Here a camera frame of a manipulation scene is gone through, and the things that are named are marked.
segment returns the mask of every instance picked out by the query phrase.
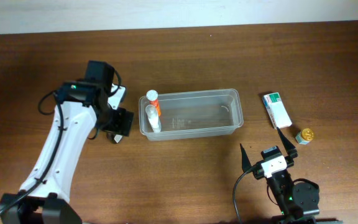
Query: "clear plastic container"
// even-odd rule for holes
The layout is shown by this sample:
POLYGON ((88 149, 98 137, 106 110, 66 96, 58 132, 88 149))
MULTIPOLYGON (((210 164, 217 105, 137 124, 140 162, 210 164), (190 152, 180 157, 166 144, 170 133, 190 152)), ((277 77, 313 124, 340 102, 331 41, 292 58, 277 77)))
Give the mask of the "clear plastic container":
POLYGON ((146 96, 139 100, 140 132, 150 141, 200 138, 232 134, 243 125, 237 90, 207 90, 159 94, 161 132, 155 133, 145 108, 146 96))

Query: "small bottle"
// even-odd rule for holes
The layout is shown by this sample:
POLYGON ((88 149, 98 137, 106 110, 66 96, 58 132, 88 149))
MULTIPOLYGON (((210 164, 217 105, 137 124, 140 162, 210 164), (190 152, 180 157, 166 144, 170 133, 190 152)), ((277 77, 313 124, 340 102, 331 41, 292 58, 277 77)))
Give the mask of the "small bottle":
POLYGON ((147 99, 151 105, 154 105, 157 109, 158 116, 161 116, 160 103, 158 102, 158 93, 155 90, 149 90, 146 94, 147 99))
POLYGON ((147 105, 146 106, 146 113, 149 119, 149 123, 155 133, 161 132, 161 122, 158 118, 157 109, 154 105, 147 105))
POLYGON ((295 139, 299 144, 308 144, 314 138, 314 133, 311 129, 305 128, 296 135, 295 139))

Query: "wood grain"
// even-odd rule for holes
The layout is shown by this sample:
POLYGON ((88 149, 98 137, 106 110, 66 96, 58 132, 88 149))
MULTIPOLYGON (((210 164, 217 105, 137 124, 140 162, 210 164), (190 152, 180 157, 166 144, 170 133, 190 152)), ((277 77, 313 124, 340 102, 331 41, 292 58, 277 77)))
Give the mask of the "wood grain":
MULTIPOLYGON (((134 111, 118 145, 86 142, 71 186, 71 206, 95 223, 217 223, 235 220, 231 190, 243 143, 254 163, 280 144, 260 94, 280 92, 293 126, 316 139, 298 146, 293 178, 321 187, 319 218, 358 223, 358 21, 185 29, 0 35, 0 197, 34 166, 52 117, 39 99, 81 78, 88 60, 116 67, 134 111), (139 132, 138 100, 159 93, 235 88, 244 125, 232 135, 150 142, 139 132)), ((264 180, 238 188, 244 220, 280 214, 264 180)))

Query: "white wall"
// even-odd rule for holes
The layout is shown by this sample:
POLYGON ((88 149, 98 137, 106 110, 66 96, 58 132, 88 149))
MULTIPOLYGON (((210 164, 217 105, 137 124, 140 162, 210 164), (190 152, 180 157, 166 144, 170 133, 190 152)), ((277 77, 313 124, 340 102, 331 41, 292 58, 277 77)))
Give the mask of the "white wall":
POLYGON ((358 0, 0 0, 0 34, 358 20, 358 0))

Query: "white robotic arm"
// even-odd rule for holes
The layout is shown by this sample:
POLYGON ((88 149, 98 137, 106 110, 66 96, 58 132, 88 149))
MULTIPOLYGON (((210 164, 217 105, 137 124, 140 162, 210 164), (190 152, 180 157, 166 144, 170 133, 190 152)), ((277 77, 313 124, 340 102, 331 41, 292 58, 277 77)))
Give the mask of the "white robotic arm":
MULTIPOLYGON (((56 193, 58 198, 70 201, 70 187, 75 167, 85 140, 96 124, 96 113, 92 107, 85 107, 79 102, 66 101, 62 104, 64 132, 62 140, 44 181, 30 196, 48 197, 49 193, 56 193)), ((60 119, 58 108, 55 107, 55 116, 44 148, 32 172, 20 190, 29 190, 36 179, 39 179, 45 170, 57 141, 60 119)))
POLYGON ((119 107, 125 93, 126 88, 121 86, 121 78, 112 66, 89 61, 84 79, 65 82, 49 94, 54 94, 57 102, 52 127, 19 193, 2 196, 3 224, 82 223, 68 204, 75 168, 93 128, 95 136, 99 130, 105 131, 115 143, 129 135, 134 114, 119 107), (112 84, 114 74, 118 85, 112 84), (43 208, 41 214, 35 213, 38 207, 43 208))

